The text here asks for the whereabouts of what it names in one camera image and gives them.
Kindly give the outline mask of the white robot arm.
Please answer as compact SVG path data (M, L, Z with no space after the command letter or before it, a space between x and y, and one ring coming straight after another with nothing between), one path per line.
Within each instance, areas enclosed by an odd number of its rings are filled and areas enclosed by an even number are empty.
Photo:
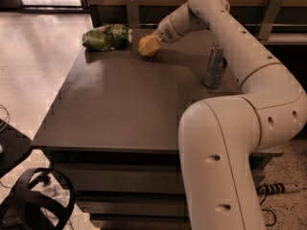
M266 230L248 158L305 126L307 95L292 73L229 12L226 0L187 0L138 52L155 54L192 31L209 28L240 94L198 101L178 128L180 165L192 230Z

